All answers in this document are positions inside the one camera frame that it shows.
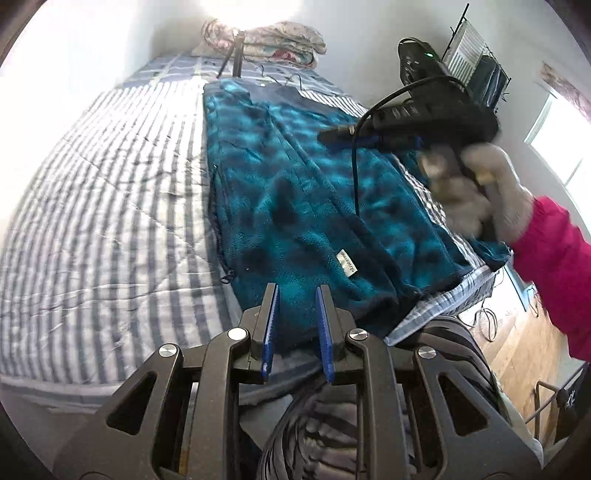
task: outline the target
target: striped comforter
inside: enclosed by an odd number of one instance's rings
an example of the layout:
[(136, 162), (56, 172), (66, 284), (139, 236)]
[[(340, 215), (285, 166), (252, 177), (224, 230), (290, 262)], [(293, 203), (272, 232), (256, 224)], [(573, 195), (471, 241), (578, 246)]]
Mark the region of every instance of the striped comforter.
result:
[[(155, 59), (101, 94), (41, 166), (1, 258), (3, 388), (62, 410), (94, 410), (162, 343), (200, 345), (238, 322), (207, 220), (202, 92), (219, 65)], [(314, 71), (245, 63), (243, 78), (364, 111)], [(467, 255), (474, 272), (420, 302), (389, 341), (490, 292), (493, 275)], [(283, 394), (318, 369), (311, 352), (277, 357), (272, 381), (241, 400)]]

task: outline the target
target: window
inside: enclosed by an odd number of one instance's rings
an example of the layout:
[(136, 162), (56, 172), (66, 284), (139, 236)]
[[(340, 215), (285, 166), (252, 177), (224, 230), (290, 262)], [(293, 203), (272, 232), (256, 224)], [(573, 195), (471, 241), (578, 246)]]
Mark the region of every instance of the window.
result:
[(591, 124), (565, 98), (550, 96), (525, 141), (554, 170), (591, 225)]

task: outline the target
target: blue gripper pad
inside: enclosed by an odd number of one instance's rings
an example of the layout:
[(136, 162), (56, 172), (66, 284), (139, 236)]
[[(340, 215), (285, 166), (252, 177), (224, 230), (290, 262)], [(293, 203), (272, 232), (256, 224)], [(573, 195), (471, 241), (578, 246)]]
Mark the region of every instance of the blue gripper pad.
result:
[(335, 381), (335, 363), (333, 360), (333, 341), (330, 336), (330, 329), (324, 299), (320, 287), (316, 288), (316, 315), (318, 317), (318, 334), (320, 337), (320, 352), (322, 353), (322, 367), (329, 383)]
[(271, 368), (273, 366), (273, 353), (275, 351), (275, 331), (277, 330), (277, 318), (279, 317), (279, 285), (275, 287), (273, 300), (271, 302), (271, 311), (269, 312), (269, 319), (267, 321), (267, 329), (265, 331), (265, 338), (262, 345), (262, 367), (261, 373), (265, 381), (269, 379)]

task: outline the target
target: pink sleeve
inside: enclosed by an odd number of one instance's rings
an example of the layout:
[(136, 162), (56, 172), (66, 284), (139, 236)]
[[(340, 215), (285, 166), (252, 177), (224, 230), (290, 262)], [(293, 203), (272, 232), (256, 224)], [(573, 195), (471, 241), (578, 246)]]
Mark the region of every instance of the pink sleeve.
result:
[(535, 283), (570, 355), (591, 361), (591, 245), (569, 213), (547, 197), (535, 199), (526, 233), (511, 246), (517, 273)]

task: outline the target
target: white wall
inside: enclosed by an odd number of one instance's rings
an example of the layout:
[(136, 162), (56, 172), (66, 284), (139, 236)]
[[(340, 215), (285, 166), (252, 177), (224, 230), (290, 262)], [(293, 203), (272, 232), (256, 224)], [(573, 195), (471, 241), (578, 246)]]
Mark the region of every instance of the white wall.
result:
[(48, 0), (0, 67), (0, 244), (37, 167), (82, 111), (200, 36), (197, 0)]

